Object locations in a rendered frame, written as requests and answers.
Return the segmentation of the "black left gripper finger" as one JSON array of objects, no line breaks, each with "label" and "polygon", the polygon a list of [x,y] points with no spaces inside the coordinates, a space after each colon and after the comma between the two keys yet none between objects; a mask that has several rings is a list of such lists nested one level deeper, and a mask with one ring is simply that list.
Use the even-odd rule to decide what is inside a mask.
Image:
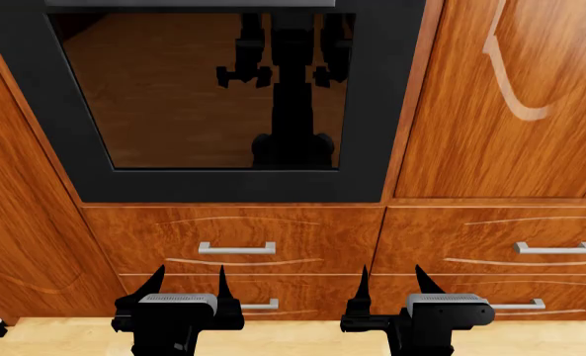
[{"label": "black left gripper finger", "polygon": [[162,282],[165,275],[165,266],[161,265],[148,280],[141,285],[134,293],[123,296],[115,300],[115,307],[117,309],[133,308],[141,299],[160,292]]},{"label": "black left gripper finger", "polygon": [[224,266],[218,275],[217,311],[215,316],[242,316],[240,302],[232,296],[227,284]]}]

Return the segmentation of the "wooden cabinet door curved groove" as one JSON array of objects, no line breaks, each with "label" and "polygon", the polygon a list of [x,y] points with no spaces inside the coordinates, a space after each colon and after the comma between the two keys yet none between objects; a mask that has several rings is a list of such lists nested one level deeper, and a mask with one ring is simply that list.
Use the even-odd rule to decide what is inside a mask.
[{"label": "wooden cabinet door curved groove", "polygon": [[586,198],[586,0],[447,0],[395,195]]}]

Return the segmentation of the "tall wooden cabinet door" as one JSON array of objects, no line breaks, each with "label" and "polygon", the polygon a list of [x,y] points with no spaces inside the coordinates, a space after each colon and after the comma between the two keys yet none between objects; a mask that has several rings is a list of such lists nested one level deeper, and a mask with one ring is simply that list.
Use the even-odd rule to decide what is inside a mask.
[{"label": "tall wooden cabinet door", "polygon": [[0,316],[111,316],[123,293],[0,75]]}]

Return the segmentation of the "wide wooden drawer front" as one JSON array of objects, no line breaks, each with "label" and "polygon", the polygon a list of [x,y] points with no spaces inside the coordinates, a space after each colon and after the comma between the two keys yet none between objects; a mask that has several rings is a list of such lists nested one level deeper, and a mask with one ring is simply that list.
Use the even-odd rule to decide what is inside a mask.
[{"label": "wide wooden drawer front", "polygon": [[586,242],[583,207],[392,207],[386,211],[373,272],[429,274],[585,274],[586,254],[518,254],[530,247]]},{"label": "wide wooden drawer front", "polygon": [[[92,207],[83,210],[122,277],[154,272],[347,274],[374,255],[380,207]],[[212,247],[263,247],[276,254],[199,254]]]}]

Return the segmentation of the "low wooden drawer front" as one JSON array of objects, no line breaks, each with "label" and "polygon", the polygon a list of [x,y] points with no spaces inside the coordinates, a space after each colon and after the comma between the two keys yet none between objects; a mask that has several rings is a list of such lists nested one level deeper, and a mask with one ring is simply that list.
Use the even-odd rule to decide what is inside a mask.
[{"label": "low wooden drawer front", "polygon": [[490,304],[542,299],[543,311],[495,311],[497,321],[586,320],[586,275],[433,275],[446,293],[472,293]]},{"label": "low wooden drawer front", "polygon": [[358,290],[361,275],[228,274],[230,292],[240,303],[279,299],[276,311],[244,311],[247,320],[338,320]]}]

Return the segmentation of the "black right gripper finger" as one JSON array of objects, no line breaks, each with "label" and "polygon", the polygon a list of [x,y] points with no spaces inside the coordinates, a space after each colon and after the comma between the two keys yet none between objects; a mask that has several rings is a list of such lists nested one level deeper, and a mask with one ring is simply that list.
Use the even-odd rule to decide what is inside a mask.
[{"label": "black right gripper finger", "polygon": [[415,266],[416,279],[420,293],[422,294],[444,294],[445,291],[439,287],[432,278],[419,266]]},{"label": "black right gripper finger", "polygon": [[347,302],[345,315],[369,315],[370,309],[371,297],[369,292],[369,272],[367,266],[364,266],[358,290],[355,296]]}]

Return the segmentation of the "black oven door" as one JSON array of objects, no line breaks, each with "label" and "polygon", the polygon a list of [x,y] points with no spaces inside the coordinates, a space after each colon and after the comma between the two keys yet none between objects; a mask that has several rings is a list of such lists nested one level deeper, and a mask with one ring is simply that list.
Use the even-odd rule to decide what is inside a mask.
[{"label": "black oven door", "polygon": [[[336,204],[379,201],[427,0],[0,0],[0,54],[81,201]],[[353,14],[339,165],[333,170],[116,168],[50,14]]]}]

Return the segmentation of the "dark glass oven window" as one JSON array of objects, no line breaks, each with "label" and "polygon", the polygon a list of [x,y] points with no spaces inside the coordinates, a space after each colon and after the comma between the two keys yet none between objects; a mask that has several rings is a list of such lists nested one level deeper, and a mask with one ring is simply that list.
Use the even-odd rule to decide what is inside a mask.
[{"label": "dark glass oven window", "polygon": [[116,168],[333,170],[353,14],[50,14]]}]

